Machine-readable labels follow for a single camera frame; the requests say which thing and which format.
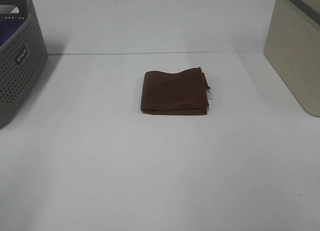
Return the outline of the brown towel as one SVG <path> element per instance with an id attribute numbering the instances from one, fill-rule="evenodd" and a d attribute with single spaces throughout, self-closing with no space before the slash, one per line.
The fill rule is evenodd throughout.
<path id="1" fill-rule="evenodd" d="M 144 74 L 140 110 L 149 115 L 204 116 L 210 107 L 206 76 L 200 67 L 178 73 Z"/>

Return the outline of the grey perforated laundry basket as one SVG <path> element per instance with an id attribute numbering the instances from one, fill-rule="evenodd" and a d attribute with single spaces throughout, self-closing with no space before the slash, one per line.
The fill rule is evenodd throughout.
<path id="1" fill-rule="evenodd" d="M 48 52 L 33 0 L 0 0 L 17 13 L 2 13 L 0 21 L 24 23 L 0 45 L 0 126 L 5 127 L 21 108 L 42 74 Z"/>

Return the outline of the beige storage bin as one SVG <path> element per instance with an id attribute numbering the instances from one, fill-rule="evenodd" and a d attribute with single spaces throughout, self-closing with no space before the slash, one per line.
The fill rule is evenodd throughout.
<path id="1" fill-rule="evenodd" d="M 263 51 L 308 114 L 320 115 L 320 0 L 275 0 Z"/>

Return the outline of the purple cloth in basket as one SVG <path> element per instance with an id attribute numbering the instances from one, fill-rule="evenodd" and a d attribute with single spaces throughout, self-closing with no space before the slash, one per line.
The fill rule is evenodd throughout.
<path id="1" fill-rule="evenodd" d="M 0 22 L 0 45 L 24 23 L 23 19 L 5 19 Z"/>

